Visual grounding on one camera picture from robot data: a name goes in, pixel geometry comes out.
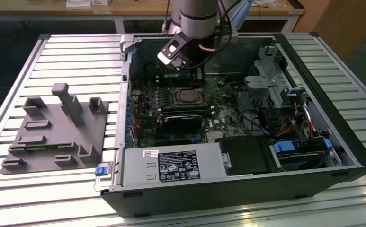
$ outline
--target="blue tab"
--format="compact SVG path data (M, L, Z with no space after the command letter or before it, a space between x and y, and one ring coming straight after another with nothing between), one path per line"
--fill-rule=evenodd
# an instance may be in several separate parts
M328 149L333 148L333 145L332 145L332 142L329 139L325 139L325 145L326 145Z
M109 175L109 167L100 166L96 168L96 176L108 176Z
M296 147L292 141L280 141L273 145L276 153L296 151Z

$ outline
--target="power supply label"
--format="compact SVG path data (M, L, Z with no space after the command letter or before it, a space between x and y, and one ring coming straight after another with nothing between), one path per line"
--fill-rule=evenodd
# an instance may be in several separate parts
M158 161L160 180L162 182L201 179L201 169L194 150L160 153Z

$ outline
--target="floor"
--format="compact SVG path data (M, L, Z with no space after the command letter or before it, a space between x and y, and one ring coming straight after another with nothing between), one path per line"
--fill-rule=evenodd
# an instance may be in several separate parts
M162 21L126 22L126 31L161 32ZM0 22L0 105L22 70L41 33L81 34L114 33L112 21L33 22L26 30L21 22ZM348 65L366 84L366 40L348 61Z

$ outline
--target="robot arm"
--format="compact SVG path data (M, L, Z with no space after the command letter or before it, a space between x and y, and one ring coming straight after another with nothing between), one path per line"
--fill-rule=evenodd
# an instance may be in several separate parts
M178 70L202 67L236 40L252 3L253 0L174 0L169 33L176 36L158 54L164 64Z

